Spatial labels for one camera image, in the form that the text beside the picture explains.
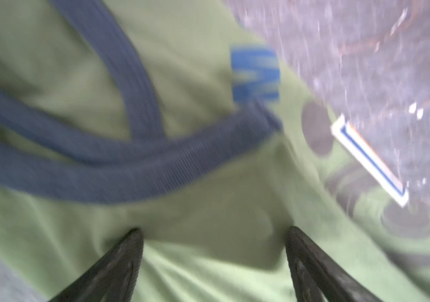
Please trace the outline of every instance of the gray floor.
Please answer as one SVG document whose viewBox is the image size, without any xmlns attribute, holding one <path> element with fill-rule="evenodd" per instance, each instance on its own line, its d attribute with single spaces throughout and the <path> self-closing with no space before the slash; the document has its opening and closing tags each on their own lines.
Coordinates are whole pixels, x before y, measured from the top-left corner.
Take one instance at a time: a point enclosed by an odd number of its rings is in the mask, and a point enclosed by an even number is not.
<svg viewBox="0 0 430 302">
<path fill-rule="evenodd" d="M 430 207 L 430 1 L 228 2 Z M 0 262 L 0 301 L 40 300 Z"/>
</svg>

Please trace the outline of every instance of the green fabric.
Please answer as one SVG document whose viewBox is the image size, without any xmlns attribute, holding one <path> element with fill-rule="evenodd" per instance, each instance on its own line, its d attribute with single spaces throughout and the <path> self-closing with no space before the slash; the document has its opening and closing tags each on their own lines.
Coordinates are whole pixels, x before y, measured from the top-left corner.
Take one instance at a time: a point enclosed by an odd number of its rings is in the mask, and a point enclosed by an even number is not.
<svg viewBox="0 0 430 302">
<path fill-rule="evenodd" d="M 222 3 L 105 3 L 153 81 L 168 136 L 236 111 L 230 48 L 262 42 Z M 365 172 L 355 168 L 328 190 L 354 160 L 327 136 L 324 115 L 305 117 L 327 109 L 284 64 L 281 70 L 280 102 L 271 107 L 284 133 L 168 196 L 81 205 L 0 187 L 0 257 L 51 297 L 139 226 L 146 241 L 133 301 L 295 301 L 284 237 L 296 225 L 382 300 L 430 301 L 430 261 L 399 269 L 384 252 L 430 255 L 430 220 L 412 238 L 394 235 L 399 229 L 382 223 L 392 201 L 379 186 L 359 196 L 353 221 L 345 214 L 336 197 Z M 109 73 L 47 2 L 0 0 L 0 89 L 84 131 L 129 139 Z M 1 127 L 0 140 L 70 161 Z"/>
</svg>

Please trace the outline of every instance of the dark gray circle patch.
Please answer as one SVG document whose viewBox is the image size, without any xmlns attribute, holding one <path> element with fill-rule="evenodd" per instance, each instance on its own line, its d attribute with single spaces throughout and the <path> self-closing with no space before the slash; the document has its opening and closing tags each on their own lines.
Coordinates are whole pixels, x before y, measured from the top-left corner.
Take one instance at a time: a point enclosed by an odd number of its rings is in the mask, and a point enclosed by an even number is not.
<svg viewBox="0 0 430 302">
<path fill-rule="evenodd" d="M 429 213 L 417 203 L 401 208 L 390 202 L 383 211 L 381 221 L 393 235 L 404 238 L 426 238 L 430 236 Z"/>
<path fill-rule="evenodd" d="M 304 105 L 302 115 L 304 138 L 311 150 L 319 156 L 327 156 L 333 149 L 334 137 L 330 127 L 327 108 L 314 101 Z"/>
</svg>

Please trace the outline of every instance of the blue logo patch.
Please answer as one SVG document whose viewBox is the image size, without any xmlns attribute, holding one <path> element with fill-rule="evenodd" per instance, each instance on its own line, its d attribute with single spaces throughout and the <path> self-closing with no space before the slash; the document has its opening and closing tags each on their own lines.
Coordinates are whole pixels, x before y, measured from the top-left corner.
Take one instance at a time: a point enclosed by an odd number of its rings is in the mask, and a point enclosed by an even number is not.
<svg viewBox="0 0 430 302">
<path fill-rule="evenodd" d="M 232 48 L 233 100 L 278 101 L 279 61 L 275 52 L 262 45 Z"/>
</svg>

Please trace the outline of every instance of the white stripe patch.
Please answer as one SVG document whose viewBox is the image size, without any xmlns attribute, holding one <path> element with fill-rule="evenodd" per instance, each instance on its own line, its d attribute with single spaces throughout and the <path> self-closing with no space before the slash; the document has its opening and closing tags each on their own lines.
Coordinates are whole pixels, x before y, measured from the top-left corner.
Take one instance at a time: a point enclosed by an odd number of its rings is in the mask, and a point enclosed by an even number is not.
<svg viewBox="0 0 430 302">
<path fill-rule="evenodd" d="M 408 203 L 408 190 L 343 115 L 331 126 L 331 132 L 401 207 Z"/>
</svg>

